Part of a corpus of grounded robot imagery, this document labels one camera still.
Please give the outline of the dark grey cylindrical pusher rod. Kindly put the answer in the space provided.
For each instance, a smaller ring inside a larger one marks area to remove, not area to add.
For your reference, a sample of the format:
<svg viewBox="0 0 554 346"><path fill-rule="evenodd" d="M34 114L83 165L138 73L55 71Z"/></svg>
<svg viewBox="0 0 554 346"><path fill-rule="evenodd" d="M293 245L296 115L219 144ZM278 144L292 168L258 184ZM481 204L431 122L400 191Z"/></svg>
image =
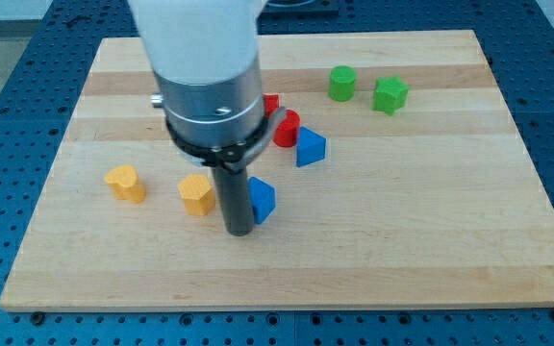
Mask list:
<svg viewBox="0 0 554 346"><path fill-rule="evenodd" d="M255 221L246 169L232 172L216 167L212 174L226 231L234 236L248 235Z"/></svg>

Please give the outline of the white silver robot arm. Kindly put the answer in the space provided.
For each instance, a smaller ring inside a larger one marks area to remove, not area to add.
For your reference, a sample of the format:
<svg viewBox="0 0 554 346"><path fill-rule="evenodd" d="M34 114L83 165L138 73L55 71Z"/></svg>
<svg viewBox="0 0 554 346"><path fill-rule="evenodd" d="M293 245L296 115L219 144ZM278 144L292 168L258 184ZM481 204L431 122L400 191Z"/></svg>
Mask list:
<svg viewBox="0 0 554 346"><path fill-rule="evenodd" d="M247 166L270 142L251 0L129 0L162 96L165 124L187 159L211 168L224 224L254 228Z"/></svg>

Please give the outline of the red block behind arm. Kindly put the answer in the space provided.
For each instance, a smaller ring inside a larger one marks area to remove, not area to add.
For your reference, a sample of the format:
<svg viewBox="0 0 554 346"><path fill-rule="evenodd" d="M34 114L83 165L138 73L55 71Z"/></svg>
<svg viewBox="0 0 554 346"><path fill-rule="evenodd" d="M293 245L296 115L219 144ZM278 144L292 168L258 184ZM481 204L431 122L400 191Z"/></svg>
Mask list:
<svg viewBox="0 0 554 346"><path fill-rule="evenodd" d="M279 107L280 98L278 94L264 94L264 116L269 118Z"/></svg>

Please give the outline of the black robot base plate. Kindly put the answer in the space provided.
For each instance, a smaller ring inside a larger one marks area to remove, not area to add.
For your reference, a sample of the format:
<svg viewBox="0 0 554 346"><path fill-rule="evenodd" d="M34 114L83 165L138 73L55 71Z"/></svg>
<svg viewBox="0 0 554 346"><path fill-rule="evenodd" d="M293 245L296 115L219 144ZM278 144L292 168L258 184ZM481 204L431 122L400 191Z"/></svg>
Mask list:
<svg viewBox="0 0 554 346"><path fill-rule="evenodd" d="M268 0L261 15L336 14L340 0Z"/></svg>

